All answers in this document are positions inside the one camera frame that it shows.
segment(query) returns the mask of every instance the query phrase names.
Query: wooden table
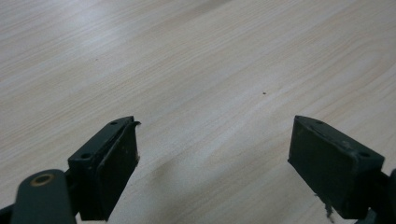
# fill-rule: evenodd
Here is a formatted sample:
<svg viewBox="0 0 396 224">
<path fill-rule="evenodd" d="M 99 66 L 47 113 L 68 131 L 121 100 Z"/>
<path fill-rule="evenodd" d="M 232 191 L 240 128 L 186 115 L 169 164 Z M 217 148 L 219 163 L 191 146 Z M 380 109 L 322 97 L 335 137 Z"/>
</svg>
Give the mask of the wooden table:
<svg viewBox="0 0 396 224">
<path fill-rule="evenodd" d="M 396 1 L 0 3 L 1 207 L 134 115 L 109 223 L 331 223 L 287 163 L 297 114 L 396 167 Z"/>
</svg>

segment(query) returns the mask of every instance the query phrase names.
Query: wood grain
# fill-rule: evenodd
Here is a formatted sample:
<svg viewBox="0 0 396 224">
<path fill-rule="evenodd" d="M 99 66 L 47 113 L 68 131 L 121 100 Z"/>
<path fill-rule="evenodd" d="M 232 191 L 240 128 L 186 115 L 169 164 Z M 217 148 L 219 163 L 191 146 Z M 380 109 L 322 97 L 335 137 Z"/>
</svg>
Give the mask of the wood grain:
<svg viewBox="0 0 396 224">
<path fill-rule="evenodd" d="M 134 115 L 109 223 L 331 223 L 287 163 L 293 117 L 396 167 L 396 2 L 2 1 L 0 99 L 1 207 Z"/>
</svg>

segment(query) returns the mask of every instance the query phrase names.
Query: black plastic part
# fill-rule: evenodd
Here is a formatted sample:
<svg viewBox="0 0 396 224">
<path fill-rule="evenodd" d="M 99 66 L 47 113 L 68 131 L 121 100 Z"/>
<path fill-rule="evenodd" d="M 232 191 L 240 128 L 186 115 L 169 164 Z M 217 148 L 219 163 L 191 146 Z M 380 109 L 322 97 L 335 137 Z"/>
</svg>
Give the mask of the black plastic part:
<svg viewBox="0 0 396 224">
<path fill-rule="evenodd" d="M 396 214 L 396 170 L 392 171 L 389 178 L 388 196 L 393 214 Z"/>
<path fill-rule="evenodd" d="M 18 189 L 11 223 L 76 223 L 64 172 L 47 170 L 26 178 Z"/>
<path fill-rule="evenodd" d="M 108 220 L 139 161 L 138 124 L 134 117 L 113 120 L 68 159 L 74 211 L 82 220 Z"/>
<path fill-rule="evenodd" d="M 343 218 L 365 218 L 384 157 L 328 124 L 296 116 L 290 164 Z"/>
<path fill-rule="evenodd" d="M 10 223 L 11 222 L 11 216 L 12 216 L 12 210 L 14 209 L 14 204 L 9 205 L 5 208 L 2 208 L 0 210 L 0 223 Z"/>
<path fill-rule="evenodd" d="M 365 219 L 358 220 L 355 224 L 375 224 L 376 221 L 376 212 L 372 209 L 367 213 L 367 217 Z"/>
</svg>

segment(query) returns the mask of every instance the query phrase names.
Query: table surface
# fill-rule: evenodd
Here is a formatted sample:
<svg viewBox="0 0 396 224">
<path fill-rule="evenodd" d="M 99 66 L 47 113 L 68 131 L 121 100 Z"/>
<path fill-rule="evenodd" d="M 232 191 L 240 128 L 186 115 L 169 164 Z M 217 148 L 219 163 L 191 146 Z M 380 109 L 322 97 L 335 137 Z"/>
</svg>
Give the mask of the table surface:
<svg viewBox="0 0 396 224">
<path fill-rule="evenodd" d="M 134 115 L 109 223 L 331 223 L 287 163 L 293 118 L 396 167 L 396 1 L 2 1 L 0 99 L 1 207 Z"/>
</svg>

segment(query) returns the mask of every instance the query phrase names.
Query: screw hole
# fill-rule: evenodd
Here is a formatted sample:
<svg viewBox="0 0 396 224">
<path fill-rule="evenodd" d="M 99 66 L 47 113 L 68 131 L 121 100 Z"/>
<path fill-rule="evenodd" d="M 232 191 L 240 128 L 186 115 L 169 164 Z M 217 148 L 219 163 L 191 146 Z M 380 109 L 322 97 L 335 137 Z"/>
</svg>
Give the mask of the screw hole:
<svg viewBox="0 0 396 224">
<path fill-rule="evenodd" d="M 32 180 L 32 182 L 30 182 L 30 185 L 33 187 L 40 187 L 40 186 L 46 185 L 53 179 L 53 177 L 54 177 L 53 174 L 43 174 L 43 175 L 37 176 L 36 178 L 34 178 Z"/>
<path fill-rule="evenodd" d="M 361 155 L 362 157 L 370 157 L 370 154 L 368 154 L 367 152 L 360 152 L 359 155 Z"/>
<path fill-rule="evenodd" d="M 91 153 L 84 153 L 81 155 L 82 159 L 88 159 L 91 156 Z"/>
</svg>

